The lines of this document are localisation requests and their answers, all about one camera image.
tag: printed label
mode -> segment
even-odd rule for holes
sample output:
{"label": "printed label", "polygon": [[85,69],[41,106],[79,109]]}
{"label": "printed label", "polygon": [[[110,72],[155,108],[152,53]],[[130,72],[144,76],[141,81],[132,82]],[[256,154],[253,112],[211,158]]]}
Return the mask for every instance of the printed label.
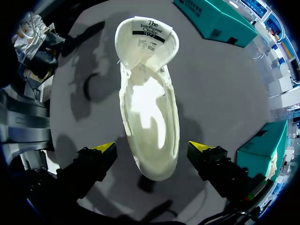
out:
{"label": "printed label", "polygon": [[156,50],[156,47],[158,47],[158,46],[160,46],[160,45],[158,45],[154,41],[149,42],[144,39],[139,39],[137,42],[137,47],[142,48],[143,50],[146,50],[146,51],[154,52]]}
{"label": "printed label", "polygon": [[172,27],[160,21],[135,16],[132,24],[132,35],[144,35],[164,43],[170,35]]}

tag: teal box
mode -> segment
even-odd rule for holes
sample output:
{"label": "teal box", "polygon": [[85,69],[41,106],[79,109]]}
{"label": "teal box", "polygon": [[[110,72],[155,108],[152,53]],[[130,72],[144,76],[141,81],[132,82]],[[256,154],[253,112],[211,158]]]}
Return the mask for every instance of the teal box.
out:
{"label": "teal box", "polygon": [[271,180],[278,177],[285,155],[287,120],[267,123],[253,138],[237,150],[236,164],[248,168],[248,176],[267,175],[271,159],[277,150],[277,170]]}
{"label": "teal box", "polygon": [[246,47],[257,36],[251,24],[222,0],[174,0],[174,4],[205,39]]}

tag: shoe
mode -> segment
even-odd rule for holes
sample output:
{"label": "shoe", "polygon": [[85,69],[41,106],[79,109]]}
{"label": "shoe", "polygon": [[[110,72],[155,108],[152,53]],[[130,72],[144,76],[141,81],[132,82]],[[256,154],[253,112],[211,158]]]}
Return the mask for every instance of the shoe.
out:
{"label": "shoe", "polygon": [[135,162],[155,181],[169,178],[176,167],[179,120],[167,63],[179,40],[172,27],[151,18],[134,17],[117,28],[120,59],[121,115]]}

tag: shoe tongue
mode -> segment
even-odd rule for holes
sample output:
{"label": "shoe tongue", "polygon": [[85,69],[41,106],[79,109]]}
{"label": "shoe tongue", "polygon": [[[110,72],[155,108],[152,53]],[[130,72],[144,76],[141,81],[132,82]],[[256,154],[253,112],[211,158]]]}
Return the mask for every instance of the shoe tongue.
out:
{"label": "shoe tongue", "polygon": [[[157,65],[149,65],[147,61],[151,57],[160,60],[162,56],[159,53],[156,54],[157,49],[166,42],[172,30],[172,27],[155,19],[135,16],[132,21],[131,40],[131,46],[135,48],[132,51],[135,63],[138,62],[150,68],[156,68]],[[166,56],[163,57],[161,61],[169,61]]]}

